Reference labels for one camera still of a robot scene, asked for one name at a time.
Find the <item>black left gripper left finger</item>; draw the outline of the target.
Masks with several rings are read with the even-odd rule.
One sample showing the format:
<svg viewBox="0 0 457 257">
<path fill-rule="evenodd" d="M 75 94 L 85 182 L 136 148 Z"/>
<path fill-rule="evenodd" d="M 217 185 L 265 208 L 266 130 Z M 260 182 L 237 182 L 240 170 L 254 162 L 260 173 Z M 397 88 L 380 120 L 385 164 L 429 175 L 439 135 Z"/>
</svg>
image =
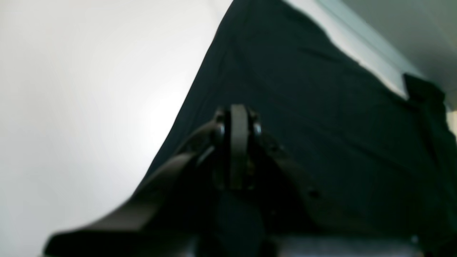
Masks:
<svg viewBox="0 0 457 257">
<path fill-rule="evenodd" d="M 249 112 L 218 109 L 126 202 L 50 237 L 45 257 L 197 257 L 218 192 L 248 187 Z"/>
</svg>

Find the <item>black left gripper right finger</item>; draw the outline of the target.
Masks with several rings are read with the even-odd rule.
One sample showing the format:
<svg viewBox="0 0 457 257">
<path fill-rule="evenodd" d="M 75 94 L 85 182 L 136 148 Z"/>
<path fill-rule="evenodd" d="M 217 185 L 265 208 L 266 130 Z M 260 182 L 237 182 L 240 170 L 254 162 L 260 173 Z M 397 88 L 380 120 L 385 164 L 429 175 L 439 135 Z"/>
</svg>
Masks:
<svg viewBox="0 0 457 257">
<path fill-rule="evenodd" d="M 380 236 L 332 202 L 248 111 L 249 155 L 256 170 L 266 236 L 259 257 L 421 257 L 410 237 Z"/>
</svg>

